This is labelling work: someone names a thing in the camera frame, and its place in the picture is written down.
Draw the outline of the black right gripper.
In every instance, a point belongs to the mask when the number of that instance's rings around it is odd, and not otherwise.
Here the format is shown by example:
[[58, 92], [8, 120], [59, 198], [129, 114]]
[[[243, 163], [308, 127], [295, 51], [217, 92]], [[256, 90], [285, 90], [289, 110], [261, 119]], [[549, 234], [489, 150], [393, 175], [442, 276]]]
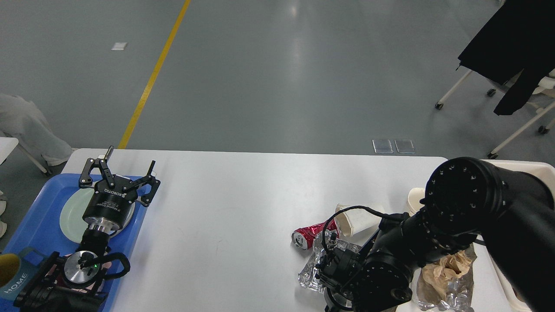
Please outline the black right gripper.
[[367, 296], [363, 281], [368, 251], [334, 249], [325, 252], [317, 262], [317, 275], [324, 293], [333, 299], [364, 299]]

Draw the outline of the foil bag under right arm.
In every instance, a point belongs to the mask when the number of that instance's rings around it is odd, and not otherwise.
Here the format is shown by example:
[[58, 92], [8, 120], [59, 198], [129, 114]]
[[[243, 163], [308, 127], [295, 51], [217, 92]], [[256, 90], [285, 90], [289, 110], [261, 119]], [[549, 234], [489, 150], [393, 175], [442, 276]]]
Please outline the foil bag under right arm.
[[412, 301], [422, 311], [473, 312], [473, 245], [446, 255], [418, 270], [411, 286]]

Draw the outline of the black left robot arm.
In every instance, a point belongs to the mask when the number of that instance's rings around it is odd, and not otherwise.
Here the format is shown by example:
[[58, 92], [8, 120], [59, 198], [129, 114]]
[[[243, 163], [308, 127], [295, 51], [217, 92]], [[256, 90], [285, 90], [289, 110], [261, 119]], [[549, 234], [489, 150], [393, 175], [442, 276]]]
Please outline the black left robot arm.
[[107, 312], [131, 270], [146, 209], [160, 186], [152, 161], [144, 176], [108, 167], [114, 148], [89, 158], [81, 174], [60, 174], [40, 191], [6, 253], [28, 257], [31, 272], [11, 286], [4, 311]]

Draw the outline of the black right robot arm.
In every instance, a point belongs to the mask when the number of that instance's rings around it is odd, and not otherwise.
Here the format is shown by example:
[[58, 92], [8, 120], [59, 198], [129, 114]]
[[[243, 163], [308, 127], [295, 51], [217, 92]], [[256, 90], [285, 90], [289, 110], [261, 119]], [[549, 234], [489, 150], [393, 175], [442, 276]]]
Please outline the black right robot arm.
[[438, 166], [413, 216], [385, 214], [359, 252], [330, 249], [317, 263], [327, 312], [381, 312], [411, 299], [414, 271], [483, 237], [489, 254], [534, 312], [553, 308], [554, 197], [529, 172], [460, 157]]

